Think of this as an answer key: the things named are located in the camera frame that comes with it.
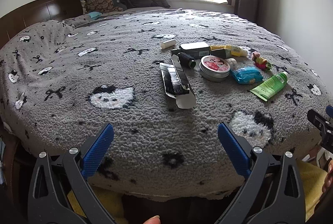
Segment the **green tube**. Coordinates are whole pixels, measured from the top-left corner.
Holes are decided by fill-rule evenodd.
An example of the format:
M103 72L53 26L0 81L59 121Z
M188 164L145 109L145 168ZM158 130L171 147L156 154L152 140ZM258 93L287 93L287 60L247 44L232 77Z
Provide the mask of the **green tube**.
M267 101L284 88L288 79L289 74L287 72L276 74L262 84L258 85L256 88L250 90L250 92L254 93L262 100Z

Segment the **colorful figurine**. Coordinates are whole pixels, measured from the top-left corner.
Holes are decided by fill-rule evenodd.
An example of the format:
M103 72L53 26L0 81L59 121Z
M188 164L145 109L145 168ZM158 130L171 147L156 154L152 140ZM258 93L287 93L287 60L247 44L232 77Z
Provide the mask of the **colorful figurine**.
M257 51L252 52L251 58L252 61L254 61L255 66L261 70L270 70L272 68L272 65L267 61L267 59L260 57L260 53Z

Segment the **wooden headboard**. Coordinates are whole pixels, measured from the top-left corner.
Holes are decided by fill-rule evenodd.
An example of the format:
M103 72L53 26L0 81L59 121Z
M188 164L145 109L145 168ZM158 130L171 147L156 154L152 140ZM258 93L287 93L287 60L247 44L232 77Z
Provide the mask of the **wooden headboard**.
M30 25L82 14L80 0L36 0L25 4L0 18L0 48Z

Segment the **plush toy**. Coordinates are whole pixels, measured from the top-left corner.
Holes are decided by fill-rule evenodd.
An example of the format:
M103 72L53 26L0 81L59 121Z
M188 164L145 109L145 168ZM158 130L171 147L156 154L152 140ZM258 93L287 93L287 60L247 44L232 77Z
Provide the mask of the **plush toy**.
M272 65L267 61L267 59L260 57L260 53L257 51L252 52L251 58L252 61L254 61L255 66L261 70L270 70L272 68Z

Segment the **gray fleece blanket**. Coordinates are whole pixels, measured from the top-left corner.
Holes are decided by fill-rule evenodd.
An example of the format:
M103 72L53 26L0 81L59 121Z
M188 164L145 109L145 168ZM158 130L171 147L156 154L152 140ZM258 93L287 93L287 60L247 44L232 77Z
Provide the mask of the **gray fleece blanket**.
M222 83L185 69L196 96L179 109L165 95L159 63L171 63L160 43L205 41L249 51L236 58L253 66L257 50L273 65L264 78L286 71L286 87L268 102L232 77ZM232 14L194 10L122 12L89 21L34 24L0 51L0 112L4 126L27 151L51 155L80 146L105 123L114 141L90 183L121 193L168 200L221 199L239 186L217 138L225 121L267 152L304 155L319 140L306 119L333 102L317 73L277 35Z

